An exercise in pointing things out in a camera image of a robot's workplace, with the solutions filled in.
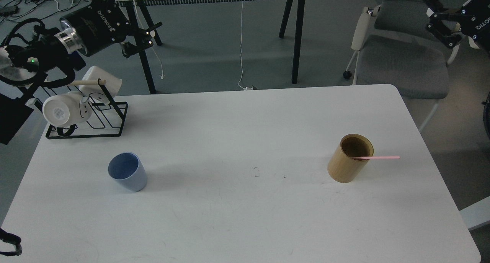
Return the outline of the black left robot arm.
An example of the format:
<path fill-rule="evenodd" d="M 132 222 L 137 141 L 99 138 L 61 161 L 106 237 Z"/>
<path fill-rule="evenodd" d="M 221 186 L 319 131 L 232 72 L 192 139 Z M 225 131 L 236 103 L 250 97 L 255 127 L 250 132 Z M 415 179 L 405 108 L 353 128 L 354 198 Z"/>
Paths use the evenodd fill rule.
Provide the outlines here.
<path fill-rule="evenodd" d="M 60 29 L 48 29 L 37 18 L 23 20 L 1 43 L 1 81 L 17 87 L 63 87 L 86 66 L 84 57 L 111 45 L 119 44 L 126 58 L 145 52 L 161 25 L 142 29 L 108 0 L 93 0 L 61 17 Z"/>

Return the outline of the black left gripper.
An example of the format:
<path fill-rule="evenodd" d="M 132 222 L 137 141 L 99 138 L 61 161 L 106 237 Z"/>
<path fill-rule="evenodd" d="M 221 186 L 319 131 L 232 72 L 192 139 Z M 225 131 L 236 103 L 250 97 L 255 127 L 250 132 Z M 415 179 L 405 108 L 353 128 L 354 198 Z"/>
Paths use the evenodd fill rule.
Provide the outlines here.
<path fill-rule="evenodd" d="M 88 6 L 61 17 L 60 25 L 60 42 L 68 54 L 78 51 L 90 57 L 121 42 L 121 53 L 129 58 L 151 48 L 154 45 L 152 37 L 156 36 L 152 32 L 163 24 L 158 22 L 147 29 L 138 27 L 136 22 L 129 25 L 128 19 L 117 5 L 93 0 Z M 124 42 L 127 36 L 145 38 L 140 44 L 133 44 Z"/>

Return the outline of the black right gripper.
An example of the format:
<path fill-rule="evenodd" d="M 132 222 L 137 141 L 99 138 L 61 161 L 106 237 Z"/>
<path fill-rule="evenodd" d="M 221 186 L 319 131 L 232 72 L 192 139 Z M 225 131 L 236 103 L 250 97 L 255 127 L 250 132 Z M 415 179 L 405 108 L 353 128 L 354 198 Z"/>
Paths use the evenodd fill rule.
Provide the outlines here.
<path fill-rule="evenodd" d="M 433 12 L 431 18 L 462 18 L 461 33 L 468 36 L 478 48 L 490 49 L 490 0 L 422 0 Z M 462 36 L 451 31 L 443 22 L 429 22 L 426 30 L 446 48 L 460 44 Z"/>

